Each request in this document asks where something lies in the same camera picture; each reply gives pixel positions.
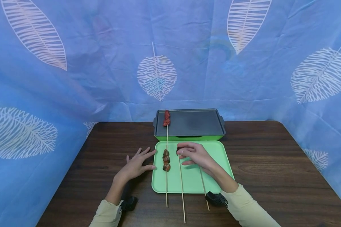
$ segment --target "person's right hand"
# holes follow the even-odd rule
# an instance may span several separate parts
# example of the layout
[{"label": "person's right hand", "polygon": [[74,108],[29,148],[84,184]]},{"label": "person's right hand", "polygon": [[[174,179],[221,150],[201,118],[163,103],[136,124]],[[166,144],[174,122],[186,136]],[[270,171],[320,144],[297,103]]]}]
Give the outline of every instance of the person's right hand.
[{"label": "person's right hand", "polygon": [[177,154],[180,155],[180,159],[184,159],[186,157],[190,158],[190,160],[182,162],[182,165],[197,164],[203,168],[204,172],[213,177],[212,170],[219,167],[219,165],[201,144],[185,142],[178,143],[177,146],[181,148],[177,151]]}]

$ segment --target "person's left hand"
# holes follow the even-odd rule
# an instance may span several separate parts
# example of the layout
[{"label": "person's left hand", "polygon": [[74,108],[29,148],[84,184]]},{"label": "person's left hand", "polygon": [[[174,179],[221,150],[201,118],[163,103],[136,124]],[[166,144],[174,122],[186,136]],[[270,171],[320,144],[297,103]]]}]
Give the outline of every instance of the person's left hand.
[{"label": "person's left hand", "polygon": [[119,179],[125,180],[126,182],[134,179],[135,177],[140,176],[147,170],[155,169],[155,165],[146,165],[142,166],[143,162],[153,156],[157,150],[149,152],[150,148],[147,148],[143,152],[141,152],[141,148],[138,149],[137,153],[130,159],[130,157],[126,156],[127,164],[120,169],[120,171],[116,174]]}]

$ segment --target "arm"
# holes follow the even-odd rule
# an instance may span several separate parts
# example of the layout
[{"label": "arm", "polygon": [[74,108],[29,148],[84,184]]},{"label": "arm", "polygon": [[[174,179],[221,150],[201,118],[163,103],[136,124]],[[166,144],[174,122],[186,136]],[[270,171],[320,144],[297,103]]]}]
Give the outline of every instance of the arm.
[{"label": "arm", "polygon": [[127,155],[127,164],[115,175],[111,188],[105,199],[101,201],[89,227],[117,227],[121,218],[121,194],[126,183],[147,170],[155,169],[154,165],[142,166],[147,158],[156,153],[156,150],[152,152],[149,150],[150,148],[147,148],[141,152],[139,148],[132,159]]},{"label": "arm", "polygon": [[238,184],[219,164],[213,160],[201,144],[179,143],[177,154],[183,165],[198,164],[221,187],[221,194],[228,202],[228,210],[243,227],[280,227],[280,225],[253,200],[244,187]]},{"label": "arm", "polygon": [[120,198],[125,184],[126,182],[118,179],[117,175],[114,177],[111,188],[105,199],[101,201],[90,227],[116,227],[118,225],[121,218],[122,201]]},{"label": "arm", "polygon": [[280,225],[219,165],[212,169],[214,179],[227,200],[227,208],[243,227],[280,227]]}]

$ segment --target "plastic tray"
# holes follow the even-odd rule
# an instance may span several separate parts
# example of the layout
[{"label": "plastic tray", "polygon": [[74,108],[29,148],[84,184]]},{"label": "plastic tray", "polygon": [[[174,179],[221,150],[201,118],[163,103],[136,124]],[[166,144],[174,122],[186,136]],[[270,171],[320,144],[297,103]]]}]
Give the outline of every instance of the plastic tray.
[{"label": "plastic tray", "polygon": [[[168,172],[168,193],[182,193],[181,180],[179,172],[178,156],[176,154],[177,144],[182,141],[168,141],[168,151],[170,153],[170,171]],[[194,143],[200,143],[209,152],[211,157],[226,170],[226,172],[232,177],[232,170],[229,160],[226,155],[224,145],[219,141],[193,141]],[[153,170],[152,176],[152,188],[157,193],[165,193],[165,171],[163,168],[163,151],[166,148],[166,142],[160,141],[155,145],[157,153],[154,156],[154,165],[156,169]],[[182,165],[182,179],[183,179],[183,193],[188,194],[203,194],[203,186],[200,175],[200,169],[198,165]],[[205,172],[202,172],[206,193],[211,191],[212,193],[220,193],[220,187]]]}]

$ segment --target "forearm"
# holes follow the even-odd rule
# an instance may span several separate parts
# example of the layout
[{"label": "forearm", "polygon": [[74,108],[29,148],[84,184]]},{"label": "forearm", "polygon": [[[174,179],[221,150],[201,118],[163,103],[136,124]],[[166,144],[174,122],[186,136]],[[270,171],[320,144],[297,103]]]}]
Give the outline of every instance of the forearm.
[{"label": "forearm", "polygon": [[280,225],[239,185],[233,193],[221,191],[227,208],[243,227],[280,227]]},{"label": "forearm", "polygon": [[220,165],[214,165],[211,168],[211,173],[221,190],[227,193],[233,193],[237,190],[238,183]]},{"label": "forearm", "polygon": [[222,189],[227,207],[243,227],[279,227],[279,224],[222,167],[215,165],[212,177]]},{"label": "forearm", "polygon": [[121,195],[127,182],[128,181],[124,177],[116,174],[105,200],[117,206],[121,201]]},{"label": "forearm", "polygon": [[105,199],[101,201],[90,227],[116,227],[121,218],[121,194],[126,180],[116,175]]}]

